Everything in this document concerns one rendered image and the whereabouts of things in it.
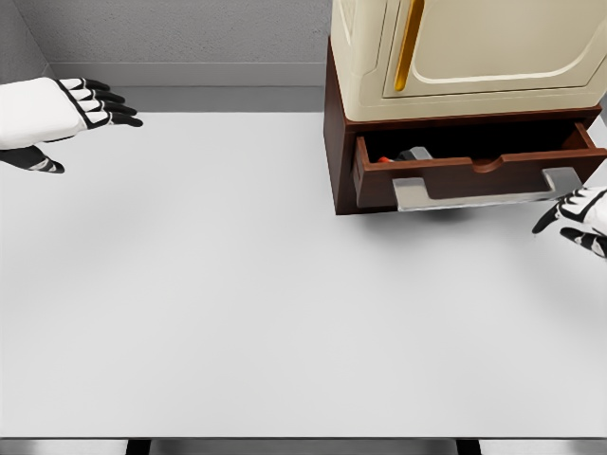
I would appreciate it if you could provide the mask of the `grey switch with red button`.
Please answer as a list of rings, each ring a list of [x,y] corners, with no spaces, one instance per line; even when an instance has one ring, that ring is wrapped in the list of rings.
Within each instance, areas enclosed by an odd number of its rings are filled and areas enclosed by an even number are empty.
[[[403,161],[418,161],[432,159],[430,152],[421,146],[415,146],[411,149],[400,151],[394,156],[381,156],[378,163],[392,163],[392,162],[403,162]]]

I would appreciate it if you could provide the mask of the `brown drawer with grey handle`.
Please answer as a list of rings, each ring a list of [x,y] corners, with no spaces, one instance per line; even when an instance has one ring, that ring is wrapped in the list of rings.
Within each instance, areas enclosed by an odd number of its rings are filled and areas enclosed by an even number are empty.
[[[415,146],[432,159],[378,163]],[[575,119],[470,124],[364,133],[353,179],[363,211],[407,209],[395,183],[424,188],[438,207],[542,201],[584,184],[607,160]]]

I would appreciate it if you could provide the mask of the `brown wooden cabinet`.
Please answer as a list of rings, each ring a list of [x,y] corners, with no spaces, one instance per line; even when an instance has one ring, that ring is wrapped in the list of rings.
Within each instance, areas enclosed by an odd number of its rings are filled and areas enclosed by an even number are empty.
[[[364,133],[448,125],[575,119],[586,126],[590,136],[590,129],[596,125],[601,112],[600,107],[595,105],[569,109],[474,114],[456,110],[450,97],[428,97],[415,100],[410,106],[413,110],[411,113],[399,114],[395,118],[370,120],[348,118],[343,107],[334,54],[332,52],[327,54],[323,137],[336,214],[381,212],[363,211],[357,205],[353,165],[357,139]],[[410,203],[407,209],[415,207],[414,198],[421,191],[426,192],[424,188],[409,180],[395,183],[396,195],[403,196],[406,202]]]

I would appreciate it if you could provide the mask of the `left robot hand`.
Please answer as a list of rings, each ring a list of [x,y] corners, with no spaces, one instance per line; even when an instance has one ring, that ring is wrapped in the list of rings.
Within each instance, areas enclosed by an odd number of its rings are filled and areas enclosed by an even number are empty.
[[[38,145],[108,125],[143,122],[103,82],[40,77],[0,85],[0,162],[18,169],[63,173],[64,166]]]

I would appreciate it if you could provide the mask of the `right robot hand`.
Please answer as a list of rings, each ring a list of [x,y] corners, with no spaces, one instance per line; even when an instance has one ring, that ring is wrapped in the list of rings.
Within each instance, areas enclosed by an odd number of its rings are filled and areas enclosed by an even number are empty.
[[[589,227],[591,232],[563,227],[560,235],[607,260],[607,186],[582,187],[558,198],[556,204],[538,220],[531,232],[539,234],[560,219]]]

